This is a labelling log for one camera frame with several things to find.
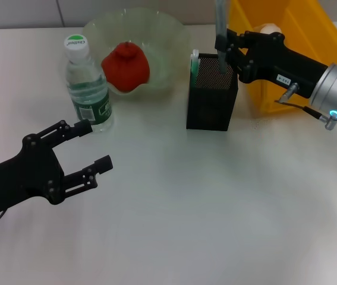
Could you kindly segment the yellow plastic storage bin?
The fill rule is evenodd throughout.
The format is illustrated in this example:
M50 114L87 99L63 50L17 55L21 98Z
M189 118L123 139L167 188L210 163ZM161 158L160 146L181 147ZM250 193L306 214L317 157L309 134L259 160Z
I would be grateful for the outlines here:
M337 28L318 0L231 0L230 30L259 33L257 28L266 23L282 30L287 48L327 66L337 64ZM285 88L270 81L254 81L247 84L247 90L252 105L262 115L291 110L276 103ZM289 102L304 106L308 100L295 94Z

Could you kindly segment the white paper ball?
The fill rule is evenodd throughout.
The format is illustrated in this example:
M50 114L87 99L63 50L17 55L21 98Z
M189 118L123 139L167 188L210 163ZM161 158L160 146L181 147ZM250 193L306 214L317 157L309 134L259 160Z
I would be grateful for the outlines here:
M272 33L282 33L282 30L273 23L266 23L257 28L259 33L272 34Z

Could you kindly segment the pale green glass fruit bowl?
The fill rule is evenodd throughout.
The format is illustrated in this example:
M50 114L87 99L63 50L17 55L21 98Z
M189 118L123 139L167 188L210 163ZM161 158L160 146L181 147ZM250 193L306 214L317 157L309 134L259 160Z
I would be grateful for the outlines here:
M148 8L108 11L87 23L83 35L96 62L101 62L118 44L132 42L142 49L150 67L147 83L130 92L110 84L117 96L152 96L167 93L189 69L190 34L176 18Z

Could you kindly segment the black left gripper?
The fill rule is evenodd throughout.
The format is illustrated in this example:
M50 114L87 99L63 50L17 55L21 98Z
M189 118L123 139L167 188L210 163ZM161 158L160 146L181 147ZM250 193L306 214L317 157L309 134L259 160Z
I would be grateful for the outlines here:
M73 126L61 120L36 135L24 137L20 152L0 163L0 212L33 197L44 197L51 204L58 204L64 197L97 188L96 175L113 169L110 156L64 176L52 150L57 145L91 132L92 126L87 119ZM64 196L59 193L61 185Z

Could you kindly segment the clear green-label water bottle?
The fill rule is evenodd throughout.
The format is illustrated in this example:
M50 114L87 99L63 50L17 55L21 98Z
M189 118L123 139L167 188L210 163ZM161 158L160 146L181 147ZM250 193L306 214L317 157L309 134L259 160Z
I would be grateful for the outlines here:
M88 120L94 132L112 125L108 83L102 68L92 58L87 38L72 34L64 40L67 57L65 80L79 120Z

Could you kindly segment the green utility knife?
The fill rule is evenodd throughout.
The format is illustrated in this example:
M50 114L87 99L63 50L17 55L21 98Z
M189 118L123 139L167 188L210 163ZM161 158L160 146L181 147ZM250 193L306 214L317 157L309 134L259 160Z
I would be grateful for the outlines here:
M190 56L191 62L190 62L190 87L196 86L196 79L199 73L199 51L197 49L194 49L191 56Z

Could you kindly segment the black mesh pen holder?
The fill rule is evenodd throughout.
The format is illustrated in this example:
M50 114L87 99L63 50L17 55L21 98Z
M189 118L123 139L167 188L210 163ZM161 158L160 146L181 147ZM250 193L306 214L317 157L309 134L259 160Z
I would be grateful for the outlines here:
M188 90L186 128L227 131L237 92L237 74L232 67L227 65L222 74L216 54L199 54L198 73Z

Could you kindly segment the grey marker pen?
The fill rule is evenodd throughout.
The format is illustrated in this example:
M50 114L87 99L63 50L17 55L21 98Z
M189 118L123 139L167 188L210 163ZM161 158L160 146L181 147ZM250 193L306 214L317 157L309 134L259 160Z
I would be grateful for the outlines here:
M227 72L227 27L225 15L225 0L215 0L216 40L215 49L218 53L219 70L221 74Z

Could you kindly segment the red-orange toy orange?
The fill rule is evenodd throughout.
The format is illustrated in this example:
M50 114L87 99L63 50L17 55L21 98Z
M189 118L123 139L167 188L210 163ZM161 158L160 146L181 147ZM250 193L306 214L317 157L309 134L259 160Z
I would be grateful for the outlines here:
M106 79L121 92L133 91L148 82L150 67L142 49L122 42L101 62Z

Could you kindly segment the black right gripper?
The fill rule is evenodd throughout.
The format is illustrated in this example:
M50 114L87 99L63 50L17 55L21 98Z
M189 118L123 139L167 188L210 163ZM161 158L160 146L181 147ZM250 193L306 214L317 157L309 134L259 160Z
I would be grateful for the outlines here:
M287 48L284 40L281 33L245 31L238 34L227 29L226 36L217 34L215 49L220 73L226 74L228 65L236 67L238 61L242 83L266 80L285 89L297 84L296 93L310 98L327 65ZM239 49L247 49L247 52L238 60Z

